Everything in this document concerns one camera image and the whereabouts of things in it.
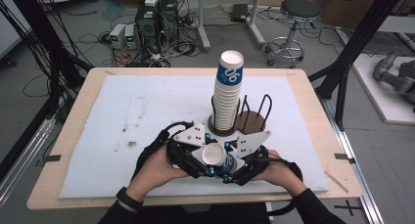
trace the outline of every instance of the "black stool seat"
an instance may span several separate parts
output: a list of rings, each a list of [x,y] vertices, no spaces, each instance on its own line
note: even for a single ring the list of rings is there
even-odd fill
[[[320,15],[320,7],[306,0],[284,0],[281,3],[281,10],[304,19],[316,18]]]

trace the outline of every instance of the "person's hand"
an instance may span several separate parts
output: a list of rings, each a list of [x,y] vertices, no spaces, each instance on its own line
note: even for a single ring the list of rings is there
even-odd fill
[[[268,150],[269,157],[280,157],[275,150]],[[254,180],[265,180],[275,186],[281,186],[287,190],[292,197],[302,193],[306,187],[289,167],[281,162],[269,162],[265,170],[256,175]]]
[[[182,169],[173,167],[166,151],[166,146],[163,146],[149,156],[143,164],[143,167],[128,185],[125,191],[126,194],[136,201],[141,202],[147,193],[153,189],[173,179],[189,176]]]

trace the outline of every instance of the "person's left hand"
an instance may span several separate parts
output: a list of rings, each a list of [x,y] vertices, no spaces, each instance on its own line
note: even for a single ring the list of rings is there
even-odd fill
[[[189,176],[180,168],[175,168],[167,156],[166,146],[153,153],[129,184],[125,193],[141,202],[147,193],[170,180]]]

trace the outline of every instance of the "power strip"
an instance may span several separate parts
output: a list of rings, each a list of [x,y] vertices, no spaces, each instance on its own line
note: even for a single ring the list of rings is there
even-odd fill
[[[146,0],[145,5],[155,7],[160,0]]]

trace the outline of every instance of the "person's right hand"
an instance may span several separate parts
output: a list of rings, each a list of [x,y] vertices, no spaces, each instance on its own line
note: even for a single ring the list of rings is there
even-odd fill
[[[279,157],[275,150],[268,150],[269,157]],[[306,187],[289,167],[281,162],[269,162],[265,170],[256,175],[254,180],[264,180],[275,186],[281,186],[287,190],[292,197],[302,193]]]

